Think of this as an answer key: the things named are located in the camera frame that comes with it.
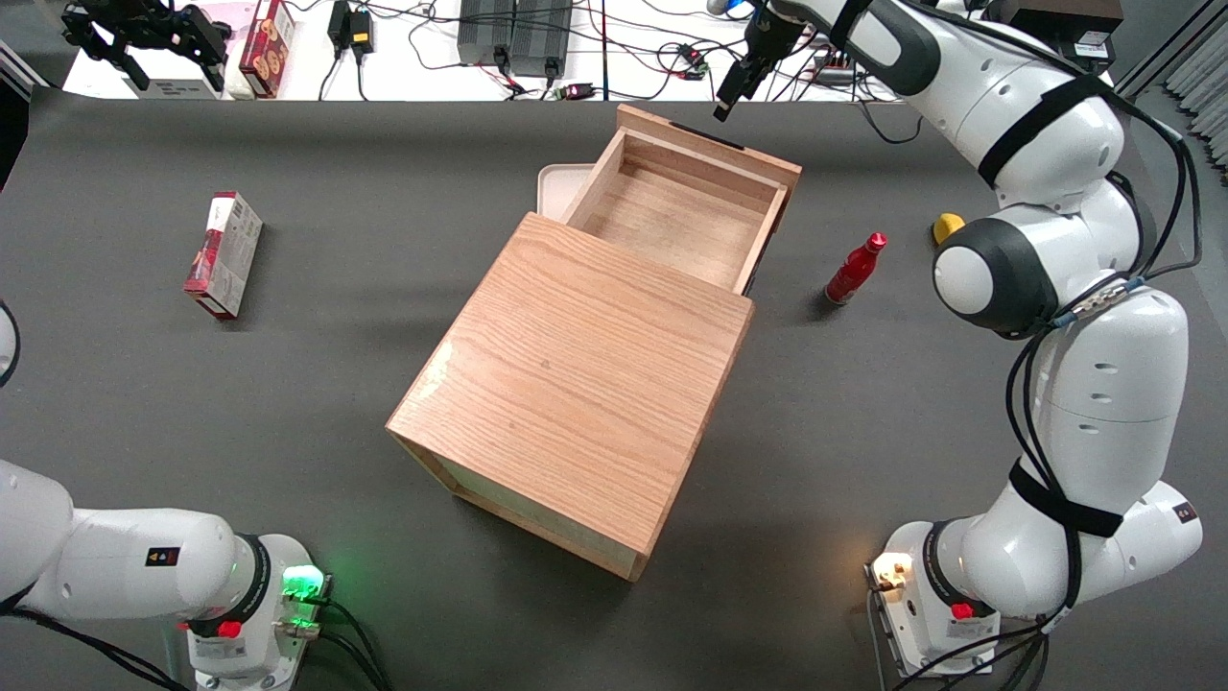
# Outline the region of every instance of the wooden cabinet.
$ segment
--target wooden cabinet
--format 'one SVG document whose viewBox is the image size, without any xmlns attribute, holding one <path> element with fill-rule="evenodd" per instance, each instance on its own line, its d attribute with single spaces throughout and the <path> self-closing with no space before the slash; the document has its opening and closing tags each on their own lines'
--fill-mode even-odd
<svg viewBox="0 0 1228 691">
<path fill-rule="evenodd" d="M 388 432 L 457 496 L 636 581 L 799 173 L 620 107 L 567 222 L 524 217 Z"/>
</svg>

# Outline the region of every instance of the red bottle cap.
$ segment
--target red bottle cap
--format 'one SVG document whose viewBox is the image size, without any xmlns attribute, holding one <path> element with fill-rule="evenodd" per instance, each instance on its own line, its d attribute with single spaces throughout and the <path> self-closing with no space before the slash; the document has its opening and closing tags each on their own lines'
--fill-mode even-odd
<svg viewBox="0 0 1228 691">
<path fill-rule="evenodd" d="M 217 636 L 222 638 L 238 638 L 243 631 L 243 625 L 237 621 L 223 621 L 217 625 Z"/>
<path fill-rule="evenodd" d="M 866 248 L 869 249 L 871 252 L 874 252 L 876 254 L 880 252 L 883 247 L 887 247 L 887 236 L 883 234 L 882 232 L 876 232 L 874 234 L 871 234 L 869 239 L 866 241 Z"/>
<path fill-rule="evenodd" d="M 973 619 L 973 606 L 968 603 L 955 603 L 950 606 L 950 616 L 955 617 L 955 621 L 963 621 L 965 619 Z"/>
</svg>

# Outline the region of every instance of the red button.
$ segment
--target red button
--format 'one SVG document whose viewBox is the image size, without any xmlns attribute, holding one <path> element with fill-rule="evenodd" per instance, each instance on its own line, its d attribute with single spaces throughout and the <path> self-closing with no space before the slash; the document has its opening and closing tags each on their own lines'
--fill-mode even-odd
<svg viewBox="0 0 1228 691">
<path fill-rule="evenodd" d="M 223 621 L 217 625 L 217 636 L 222 638 L 238 638 L 242 630 L 243 625 L 237 621 Z"/>
</svg>

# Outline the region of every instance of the white tray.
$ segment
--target white tray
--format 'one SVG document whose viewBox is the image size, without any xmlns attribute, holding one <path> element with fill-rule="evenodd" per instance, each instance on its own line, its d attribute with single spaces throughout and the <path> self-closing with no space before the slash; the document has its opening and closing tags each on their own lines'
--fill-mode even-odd
<svg viewBox="0 0 1228 691">
<path fill-rule="evenodd" d="M 561 221 L 592 169 L 593 163 L 555 163 L 542 168 L 538 173 L 538 212 Z"/>
</svg>

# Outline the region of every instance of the yellow object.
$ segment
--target yellow object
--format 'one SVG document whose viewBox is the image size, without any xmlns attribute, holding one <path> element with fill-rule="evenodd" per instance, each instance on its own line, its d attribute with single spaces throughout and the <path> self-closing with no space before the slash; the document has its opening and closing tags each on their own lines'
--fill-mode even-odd
<svg viewBox="0 0 1228 691">
<path fill-rule="evenodd" d="M 954 232 L 966 223 L 964 218 L 957 216 L 955 214 L 942 214 L 938 220 L 933 221 L 933 241 L 936 244 L 942 244 L 948 237 L 954 234 Z"/>
</svg>

